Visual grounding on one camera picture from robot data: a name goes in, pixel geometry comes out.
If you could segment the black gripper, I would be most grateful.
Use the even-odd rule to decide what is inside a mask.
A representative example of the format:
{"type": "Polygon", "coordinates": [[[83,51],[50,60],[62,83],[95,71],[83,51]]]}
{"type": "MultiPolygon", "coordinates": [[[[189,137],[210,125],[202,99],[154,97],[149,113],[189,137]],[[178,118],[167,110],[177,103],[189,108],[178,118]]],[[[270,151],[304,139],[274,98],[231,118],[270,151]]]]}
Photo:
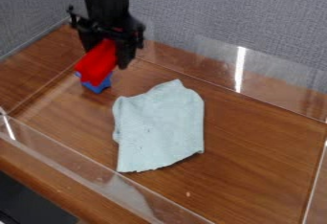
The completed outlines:
{"type": "Polygon", "coordinates": [[[67,13],[71,17],[71,27],[78,30],[86,52],[102,42],[103,38],[117,40],[118,67],[125,70],[135,58],[137,48],[145,47],[146,25],[129,13],[118,22],[106,24],[75,12],[70,5],[67,13]]]}

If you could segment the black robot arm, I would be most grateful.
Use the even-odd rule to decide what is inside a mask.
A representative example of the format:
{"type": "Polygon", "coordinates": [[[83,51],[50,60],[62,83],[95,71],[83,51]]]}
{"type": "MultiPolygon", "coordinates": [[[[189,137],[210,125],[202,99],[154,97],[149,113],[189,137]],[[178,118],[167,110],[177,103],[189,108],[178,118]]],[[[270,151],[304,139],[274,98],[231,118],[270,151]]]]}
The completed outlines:
{"type": "Polygon", "coordinates": [[[145,47],[146,25],[131,14],[131,0],[85,0],[87,16],[70,5],[71,26],[78,31],[83,48],[90,52],[105,40],[117,46],[118,67],[127,69],[137,50],[145,47]]]}

